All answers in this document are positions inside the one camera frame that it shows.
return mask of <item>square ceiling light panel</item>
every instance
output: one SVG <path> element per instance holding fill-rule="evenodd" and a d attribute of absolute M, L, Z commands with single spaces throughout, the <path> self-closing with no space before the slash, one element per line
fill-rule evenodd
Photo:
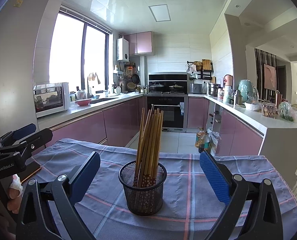
<path fill-rule="evenodd" d="M 156 22 L 167 22 L 171 20 L 167 4 L 149 6 Z"/>

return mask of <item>white water heater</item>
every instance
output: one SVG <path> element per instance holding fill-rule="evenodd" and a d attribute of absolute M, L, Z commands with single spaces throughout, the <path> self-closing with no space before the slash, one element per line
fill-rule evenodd
<path fill-rule="evenodd" d="M 129 43 L 124 38 L 117 39 L 117 60 L 128 62 L 129 60 Z"/>

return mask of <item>microwave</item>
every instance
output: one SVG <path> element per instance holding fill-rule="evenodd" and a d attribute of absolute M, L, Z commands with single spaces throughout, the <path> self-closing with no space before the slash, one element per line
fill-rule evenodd
<path fill-rule="evenodd" d="M 33 88 L 36 117 L 68 110 L 68 83 L 39 84 Z"/>

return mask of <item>countertop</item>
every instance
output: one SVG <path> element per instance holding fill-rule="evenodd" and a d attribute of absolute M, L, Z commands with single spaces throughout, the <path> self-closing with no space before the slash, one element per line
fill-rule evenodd
<path fill-rule="evenodd" d="M 246 110 L 245 107 L 233 106 L 228 103 L 224 103 L 223 100 L 218 100 L 217 97 L 212 97 L 208 95 L 200 95 L 200 94 L 189 94 L 189 97 L 202 97 L 207 98 L 208 100 L 218 104 L 224 109 L 228 110 L 232 114 L 236 115 L 243 121 L 247 122 L 261 133 L 266 134 L 267 129 L 280 129 L 280 128 L 296 128 L 297 123 L 287 121 L 278 115 L 273 118 L 265 117 L 260 112 L 254 112 Z"/>
<path fill-rule="evenodd" d="M 38 127 L 40 130 L 43 130 L 45 128 L 50 128 L 50 127 L 58 125 L 60 123 L 80 117 L 84 114 L 98 111 L 103 108 L 106 108 L 106 107 L 109 107 L 112 105 L 116 105 L 116 104 L 122 103 L 124 101 L 130 100 L 133 98 L 138 98 L 141 96 L 142 96 L 142 94 L 137 93 L 137 92 L 132 92 L 132 93 L 128 93 L 128 94 L 120 94 L 120 95 L 114 95 L 114 94 L 111 95 L 110 94 L 109 98 L 112 97 L 111 100 L 107 100 L 107 101 L 103 101 L 103 102 L 99 102 L 99 103 L 95 103 L 95 104 L 89 104 L 88 106 L 74 105 L 66 111 L 62 111 L 59 113 L 50 114 L 47 116 L 40 117 L 37 119 Z"/>

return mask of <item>window frame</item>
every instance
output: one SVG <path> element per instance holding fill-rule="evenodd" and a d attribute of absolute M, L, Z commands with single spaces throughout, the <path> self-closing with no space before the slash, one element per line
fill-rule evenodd
<path fill-rule="evenodd" d="M 109 34 L 97 27 L 95 27 L 94 25 L 83 21 L 77 17 L 74 17 L 68 13 L 59 11 L 59 14 L 63 14 L 67 17 L 71 17 L 75 20 L 78 20 L 80 22 L 84 23 L 84 29 L 83 29 L 83 36 L 82 36 L 82 47 L 81 47 L 81 89 L 85 89 L 85 75 L 84 75 L 84 64 L 85 64 L 85 40 L 86 40 L 86 30 L 87 30 L 87 26 L 90 26 L 91 28 L 96 29 L 97 31 L 100 31 L 101 33 L 105 34 L 105 52 L 104 52 L 104 79 L 105 79 L 105 89 L 108 89 L 108 39 L 109 39 Z"/>

